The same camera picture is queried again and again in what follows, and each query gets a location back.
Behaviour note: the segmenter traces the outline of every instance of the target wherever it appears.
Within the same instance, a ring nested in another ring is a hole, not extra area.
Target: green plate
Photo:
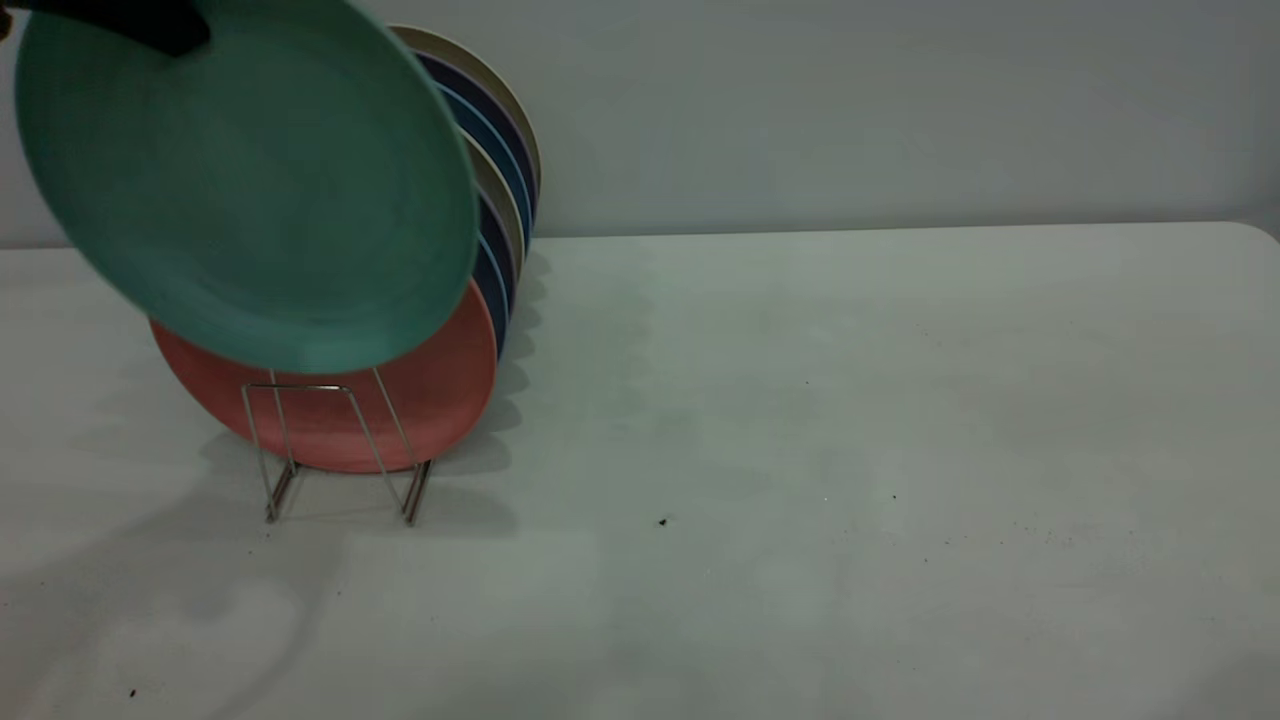
[[[68,238],[166,328],[247,365],[340,373],[462,299],[476,205],[426,72],[342,0],[197,0],[170,59],[37,13],[18,127]]]

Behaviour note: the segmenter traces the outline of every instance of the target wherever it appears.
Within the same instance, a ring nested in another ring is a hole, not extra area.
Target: wire plate holder
[[[392,413],[392,420],[396,423],[396,429],[399,432],[401,441],[404,443],[404,452],[410,457],[413,457],[413,447],[408,442],[408,436],[404,433],[404,427],[399,421],[399,415],[396,413],[396,405],[392,402],[390,395],[387,393],[387,386],[383,384],[383,377],[378,372],[378,368],[370,370],[374,374],[374,379],[378,380],[378,388],[383,393],[383,401],[387,402],[387,409]],[[253,439],[253,448],[257,451],[257,469],[259,474],[262,475],[262,487],[266,489],[266,521],[275,523],[280,519],[280,509],[284,506],[284,497],[289,492],[289,486],[293,479],[298,477],[302,471],[303,465],[300,465],[293,459],[293,445],[289,442],[289,427],[284,421],[284,404],[280,402],[280,392],[340,392],[351,400],[351,409],[356,413],[356,419],[360,420],[360,429],[365,433],[365,439],[369,442],[369,451],[374,455],[374,461],[378,464],[378,470],[383,475],[383,482],[387,484],[387,491],[392,495],[392,502],[396,503],[396,511],[399,514],[401,519],[404,520],[404,525],[412,528],[413,523],[417,520],[417,509],[422,502],[422,491],[426,489],[426,482],[431,473],[431,460],[426,462],[419,462],[413,465],[413,480],[408,486],[408,492],[401,498],[399,493],[396,492],[396,486],[392,484],[392,478],[387,473],[387,465],[383,462],[383,455],[378,451],[378,443],[374,442],[374,436],[369,432],[369,423],[365,421],[365,413],[360,409],[360,400],[356,393],[347,386],[326,386],[326,384],[280,384],[275,379],[275,370],[270,370],[269,383],[246,383],[241,386],[241,397],[244,400],[244,415],[248,418],[248,432]],[[275,397],[275,414],[280,423],[280,434],[284,437],[284,450],[287,456],[284,459],[284,469],[280,471],[280,477],[276,478],[275,484],[271,484],[271,477],[266,470],[266,451],[262,450],[262,443],[259,441],[257,436],[257,421],[253,418],[253,407],[250,404],[250,395],[255,391],[271,391]]]

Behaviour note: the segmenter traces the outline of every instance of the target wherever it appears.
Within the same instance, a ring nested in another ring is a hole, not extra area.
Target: gray wall
[[[525,100],[541,234],[1267,218],[1280,199],[1276,0],[369,1]],[[0,243],[56,240],[12,102],[0,174]]]

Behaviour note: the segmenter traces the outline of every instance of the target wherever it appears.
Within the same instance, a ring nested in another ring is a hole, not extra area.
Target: navy blue plate
[[[498,356],[502,356],[502,347],[507,343],[507,288],[502,284],[502,273],[498,269],[498,258],[492,246],[502,243],[502,238],[486,238],[480,234],[480,252],[476,255],[476,266],[471,277],[480,287],[484,296],[485,307],[489,309],[489,319],[493,320],[493,336],[498,341]]]
[[[425,58],[421,54],[417,54],[417,59],[424,63],[425,68]],[[534,201],[529,184],[525,183],[525,177],[521,174],[520,165],[516,163],[516,154],[509,146],[507,146],[502,135],[488,119],[485,119],[480,110],[476,110],[475,106],[466,101],[466,99],[444,83],[436,81],[435,87],[440,91],[440,95],[444,96],[445,104],[453,113],[453,120],[460,128],[466,131],[467,135],[475,138],[475,141],[480,143],[480,147],[489,154],[493,163],[498,165],[498,172],[502,173],[502,177],[511,187],[511,193],[516,196],[516,205],[520,209],[520,224],[525,228],[525,250],[527,252],[527,238],[534,231]]]
[[[498,263],[498,274],[502,284],[507,290],[507,315],[516,311],[516,263],[511,255],[511,241],[507,233],[502,232],[502,223],[498,222],[497,213],[489,199],[480,195],[480,234],[489,238],[489,249]]]
[[[534,176],[534,164],[529,154],[529,147],[525,145],[525,138],[521,137],[520,131],[516,129],[516,123],[511,119],[511,115],[502,109],[502,105],[489,95],[489,91],[484,86],[467,77],[462,70],[425,53],[419,53],[417,59],[426,67],[426,72],[430,73],[431,79],[458,94],[460,97],[479,110],[489,120],[489,124],[498,131],[507,147],[515,151],[520,174],[525,178],[525,184],[532,195],[534,220],[536,222],[538,197],[541,192],[538,187],[538,178]]]

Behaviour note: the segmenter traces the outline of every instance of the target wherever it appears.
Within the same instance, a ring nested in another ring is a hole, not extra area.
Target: stack of plates
[[[471,53],[346,0],[200,10],[212,41],[178,59],[32,18],[17,97],[42,195],[232,430],[247,383],[338,384],[388,470],[436,457],[493,392],[540,187],[527,117]],[[283,413],[298,462],[378,470],[343,393],[251,407],[273,452]]]

